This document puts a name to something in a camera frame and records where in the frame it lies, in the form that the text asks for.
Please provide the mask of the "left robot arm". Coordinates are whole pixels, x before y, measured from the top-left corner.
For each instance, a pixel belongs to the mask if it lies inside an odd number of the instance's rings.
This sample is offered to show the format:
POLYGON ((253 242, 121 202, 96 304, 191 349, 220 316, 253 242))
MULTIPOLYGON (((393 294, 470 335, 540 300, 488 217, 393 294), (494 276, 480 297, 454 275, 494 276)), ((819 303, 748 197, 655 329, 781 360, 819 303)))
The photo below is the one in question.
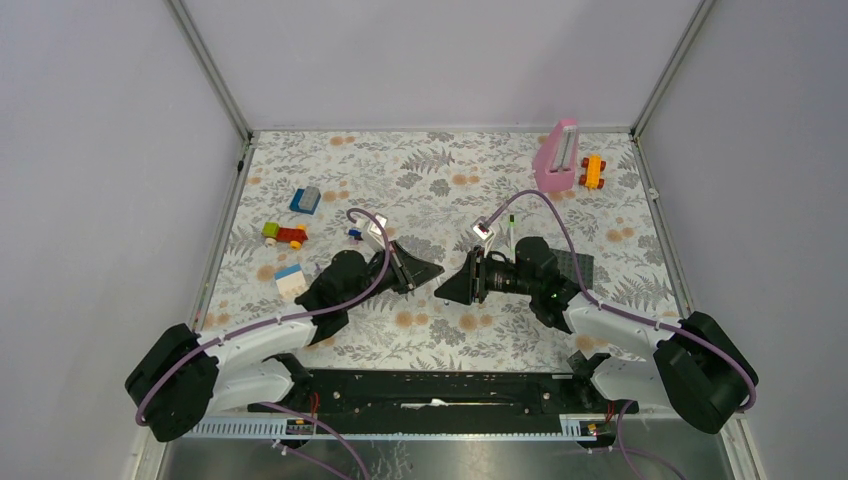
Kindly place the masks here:
POLYGON ((272 318, 202 333, 173 325, 125 381, 136 422, 169 442, 223 410, 262 402, 299 410, 311 387, 287 354, 334 336, 348 324, 349 310, 366 300, 387 290, 409 293, 443 272, 396 241, 371 259, 343 250, 272 318))

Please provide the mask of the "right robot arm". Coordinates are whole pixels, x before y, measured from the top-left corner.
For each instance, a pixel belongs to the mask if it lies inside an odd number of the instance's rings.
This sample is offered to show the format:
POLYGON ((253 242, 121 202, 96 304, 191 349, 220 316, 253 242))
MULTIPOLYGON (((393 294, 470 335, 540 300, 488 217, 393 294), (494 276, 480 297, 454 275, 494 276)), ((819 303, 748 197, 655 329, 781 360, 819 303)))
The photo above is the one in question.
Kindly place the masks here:
POLYGON ((715 434, 748 406, 758 375, 713 317, 695 311, 686 318, 647 319, 581 287, 579 259, 564 268, 563 255, 541 237, 519 240, 512 260, 475 247, 435 295, 463 305, 483 303, 491 293, 526 296, 544 326, 632 354, 630 360, 602 352, 569 357, 578 379, 573 396, 583 410, 597 412, 610 401, 661 406, 715 434))

